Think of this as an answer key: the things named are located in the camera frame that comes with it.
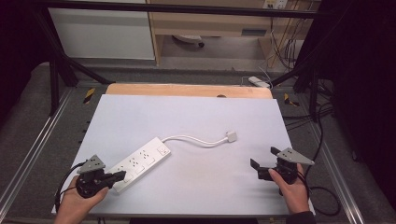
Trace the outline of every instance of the person's left hand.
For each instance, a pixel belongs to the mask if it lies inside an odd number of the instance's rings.
[[[70,182],[69,188],[76,186],[77,179],[78,175]],[[85,199],[78,194],[76,189],[66,191],[54,223],[80,223],[88,215],[88,212],[106,197],[107,192],[108,188],[104,188],[95,196]]]

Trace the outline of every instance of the person's right hand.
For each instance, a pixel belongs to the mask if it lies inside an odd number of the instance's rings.
[[[297,169],[301,174],[304,173],[303,166],[301,166],[301,164],[297,164]],[[303,181],[297,178],[294,184],[289,185],[285,180],[283,180],[282,176],[277,171],[269,169],[268,172],[282,191],[286,205],[288,206],[291,214],[310,211],[308,196],[306,195],[306,188]]]

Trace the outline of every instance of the white power adapter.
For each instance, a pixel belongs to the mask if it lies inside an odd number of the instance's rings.
[[[257,87],[268,88],[270,86],[268,83],[266,83],[265,81],[263,81],[257,77],[250,77],[248,79],[248,81]]]

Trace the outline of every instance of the white cable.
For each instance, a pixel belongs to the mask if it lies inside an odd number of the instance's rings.
[[[188,135],[174,135],[174,136],[170,136],[170,137],[164,138],[162,141],[164,143],[164,142],[166,142],[168,140],[178,139],[178,138],[190,138],[192,140],[195,140],[197,142],[200,142],[200,143],[203,143],[203,144],[206,144],[206,145],[217,145],[217,144],[220,144],[220,143],[222,143],[222,142],[224,142],[224,141],[226,141],[228,139],[228,137],[225,137],[225,138],[223,138],[223,139],[221,139],[221,140],[219,140],[217,142],[206,142],[206,141],[203,141],[203,140],[200,140],[198,138],[194,138],[194,137],[191,137],[191,136],[188,136]]]

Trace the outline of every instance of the power outlet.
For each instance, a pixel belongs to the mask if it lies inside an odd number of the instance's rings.
[[[170,154],[171,150],[159,138],[152,139],[107,171],[108,173],[126,172],[124,180],[116,182],[113,189],[118,193],[126,190]]]
[[[265,0],[262,8],[275,8],[276,0]]]
[[[274,9],[285,9],[288,0],[276,0]]]

